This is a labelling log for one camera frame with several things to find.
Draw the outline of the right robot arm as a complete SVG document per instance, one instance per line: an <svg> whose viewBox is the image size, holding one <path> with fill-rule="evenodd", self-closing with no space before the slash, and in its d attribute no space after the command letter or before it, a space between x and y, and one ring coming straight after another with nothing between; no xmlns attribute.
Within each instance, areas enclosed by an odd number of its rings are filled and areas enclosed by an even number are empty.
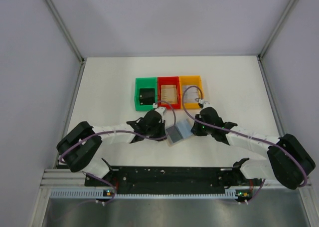
<svg viewBox="0 0 319 227"><path fill-rule="evenodd" d="M224 122L217 111L204 107L193 117L192 133L211 136L227 146L243 148L262 157L260 160L242 158L233 167L248 180L277 180L284 187L295 190L307 185L308 175L316 165L297 138L262 135L236 123Z"/></svg>

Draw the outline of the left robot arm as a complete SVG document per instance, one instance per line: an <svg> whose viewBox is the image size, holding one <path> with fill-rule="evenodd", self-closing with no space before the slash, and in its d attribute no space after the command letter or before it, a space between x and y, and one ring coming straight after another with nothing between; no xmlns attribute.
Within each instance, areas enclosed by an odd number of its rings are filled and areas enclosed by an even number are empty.
<svg viewBox="0 0 319 227"><path fill-rule="evenodd" d="M59 160L72 172L85 172L103 178L111 169L96 152L101 147L117 143L165 140L165 112L166 108L158 107L144 117L116 126L94 127L82 121L58 143Z"/></svg>

